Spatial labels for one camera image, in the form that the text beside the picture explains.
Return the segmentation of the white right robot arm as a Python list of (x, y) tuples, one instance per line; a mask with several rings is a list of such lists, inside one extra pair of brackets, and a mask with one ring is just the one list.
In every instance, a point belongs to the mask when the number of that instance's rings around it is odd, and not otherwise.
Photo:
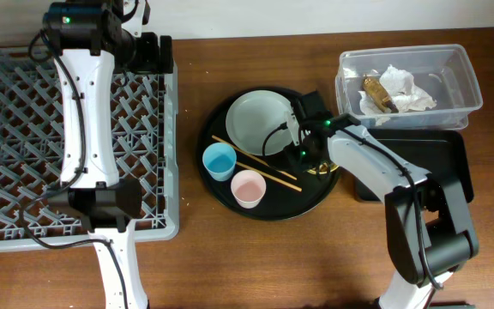
[(375, 308), (429, 308), (435, 293), (479, 253), (461, 178), (438, 177), (380, 143), (359, 120), (338, 117), (317, 92), (292, 94), (285, 149), (294, 170), (342, 167), (385, 208), (387, 247), (395, 272)]

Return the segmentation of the light blue cup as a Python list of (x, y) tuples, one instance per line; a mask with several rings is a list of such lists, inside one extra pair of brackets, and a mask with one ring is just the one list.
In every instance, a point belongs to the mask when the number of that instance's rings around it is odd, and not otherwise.
[(209, 145), (202, 154), (202, 164), (216, 181), (227, 181), (237, 162), (235, 149), (229, 144), (216, 142)]

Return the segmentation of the yellow bowl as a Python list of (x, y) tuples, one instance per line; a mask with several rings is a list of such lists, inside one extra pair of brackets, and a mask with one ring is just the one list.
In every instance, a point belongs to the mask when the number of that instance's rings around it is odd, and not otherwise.
[(334, 163), (329, 163), (327, 161), (323, 161), (319, 166), (312, 167), (311, 169), (307, 170), (307, 173), (310, 173), (312, 175), (317, 175), (317, 174), (327, 174), (327, 173), (332, 173), (338, 169), (338, 166)]

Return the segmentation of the pink cup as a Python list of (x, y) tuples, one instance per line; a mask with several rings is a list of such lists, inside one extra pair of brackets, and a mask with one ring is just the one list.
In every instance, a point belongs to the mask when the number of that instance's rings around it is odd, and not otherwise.
[(263, 176), (252, 170), (243, 170), (232, 177), (231, 192), (239, 206), (253, 209), (261, 202), (267, 190)]

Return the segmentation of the white tissue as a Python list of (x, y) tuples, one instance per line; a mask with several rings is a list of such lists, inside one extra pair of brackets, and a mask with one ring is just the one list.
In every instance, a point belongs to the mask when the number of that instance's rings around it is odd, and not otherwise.
[[(383, 103), (381, 109), (370, 94), (364, 89), (369, 83), (380, 85), (389, 97), (389, 101)], [(414, 84), (414, 75), (406, 70), (396, 69), (392, 64), (388, 66), (379, 77), (365, 76), (362, 81), (362, 90), (358, 92), (361, 96), (359, 101), (360, 111), (366, 116), (376, 116), (376, 126), (382, 126), (397, 117), (384, 117), (384, 114), (406, 112), (425, 112), (434, 109), (437, 101), (425, 90)]]

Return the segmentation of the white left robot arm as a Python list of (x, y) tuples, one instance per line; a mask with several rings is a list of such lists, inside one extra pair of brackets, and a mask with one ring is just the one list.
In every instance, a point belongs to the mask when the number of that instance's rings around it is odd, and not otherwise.
[(121, 180), (111, 137), (115, 73), (171, 73), (172, 40), (144, 32), (146, 1), (64, 1), (44, 14), (42, 38), (61, 84), (64, 158), (51, 208), (87, 231), (99, 260), (108, 308), (147, 308), (133, 233), (142, 187)]

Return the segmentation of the brown coffee sachet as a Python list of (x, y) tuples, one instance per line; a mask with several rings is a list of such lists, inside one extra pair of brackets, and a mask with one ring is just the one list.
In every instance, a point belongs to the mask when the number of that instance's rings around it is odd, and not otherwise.
[(375, 77), (365, 76), (362, 81), (362, 88), (381, 112), (399, 112), (387, 90)]

